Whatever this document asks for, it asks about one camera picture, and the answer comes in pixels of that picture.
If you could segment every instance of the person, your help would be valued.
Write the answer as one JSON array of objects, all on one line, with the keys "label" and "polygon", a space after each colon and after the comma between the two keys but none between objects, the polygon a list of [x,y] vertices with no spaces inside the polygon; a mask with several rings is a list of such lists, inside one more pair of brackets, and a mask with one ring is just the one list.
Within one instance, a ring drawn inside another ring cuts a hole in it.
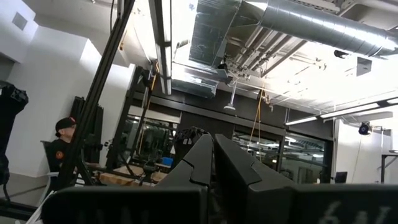
[{"label": "person", "polygon": [[75,129],[76,121],[73,118],[62,118],[56,123],[55,135],[58,139],[52,141],[47,148],[51,172],[60,171],[65,152],[72,140]]}]

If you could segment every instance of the glass window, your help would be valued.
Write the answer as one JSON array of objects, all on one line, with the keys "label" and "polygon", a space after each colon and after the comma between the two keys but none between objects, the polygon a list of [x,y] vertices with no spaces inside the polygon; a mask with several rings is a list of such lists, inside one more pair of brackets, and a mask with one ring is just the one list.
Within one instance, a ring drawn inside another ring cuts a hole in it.
[{"label": "glass window", "polygon": [[[132,150],[140,117],[128,116],[121,138],[121,147],[125,147],[126,155]],[[168,121],[144,118],[142,131],[136,141],[136,154],[147,158],[161,154],[169,157],[172,140],[177,124]]]},{"label": "glass window", "polygon": [[232,140],[243,150],[256,157],[263,164],[276,170],[278,161],[279,142],[234,132]]},{"label": "glass window", "polygon": [[320,183],[322,166],[291,158],[282,158],[280,173],[298,184]]},{"label": "glass window", "polygon": [[323,164],[325,142],[298,134],[287,133],[284,156]]}]

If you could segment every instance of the wooden plank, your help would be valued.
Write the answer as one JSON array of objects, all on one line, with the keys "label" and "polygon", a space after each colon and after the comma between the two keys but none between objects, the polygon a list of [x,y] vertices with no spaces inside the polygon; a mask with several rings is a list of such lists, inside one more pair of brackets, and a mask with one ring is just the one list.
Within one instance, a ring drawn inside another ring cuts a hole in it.
[{"label": "wooden plank", "polygon": [[[137,167],[137,166],[130,166],[130,169],[133,171],[134,174],[136,175],[142,175],[145,176],[144,174],[144,170],[141,167]],[[116,172],[121,172],[123,174],[129,174],[129,171],[127,170],[127,167],[120,167],[115,169],[114,171]],[[154,172],[152,174],[152,180],[154,181],[161,181],[167,174],[163,173],[163,172]],[[112,183],[112,184],[118,184],[118,185],[126,185],[126,186],[138,186],[138,183],[135,183],[134,179],[130,179],[127,177],[121,177],[118,175],[114,175],[114,174],[101,174],[99,176],[100,181],[102,182],[108,182],[108,183]]]}]

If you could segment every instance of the floor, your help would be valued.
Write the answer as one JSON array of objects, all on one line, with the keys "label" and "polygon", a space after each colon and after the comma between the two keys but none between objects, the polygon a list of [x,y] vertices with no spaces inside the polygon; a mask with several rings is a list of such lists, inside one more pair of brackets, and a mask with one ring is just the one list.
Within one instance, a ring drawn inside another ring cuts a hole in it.
[{"label": "floor", "polygon": [[[23,203],[25,205],[37,206],[45,186],[47,185],[48,177],[28,177],[19,174],[11,174],[10,180],[7,184],[7,191],[12,202]],[[4,199],[4,192],[0,190],[0,198]],[[14,219],[7,217],[0,217],[1,224],[16,224]]]}]

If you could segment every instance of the camera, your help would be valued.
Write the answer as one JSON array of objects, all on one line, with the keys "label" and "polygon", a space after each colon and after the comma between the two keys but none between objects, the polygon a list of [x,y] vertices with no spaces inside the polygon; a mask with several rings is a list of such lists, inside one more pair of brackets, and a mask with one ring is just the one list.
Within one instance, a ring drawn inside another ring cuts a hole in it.
[{"label": "camera", "polygon": [[370,135],[371,134],[371,123],[369,121],[362,122],[358,130],[360,135]]}]

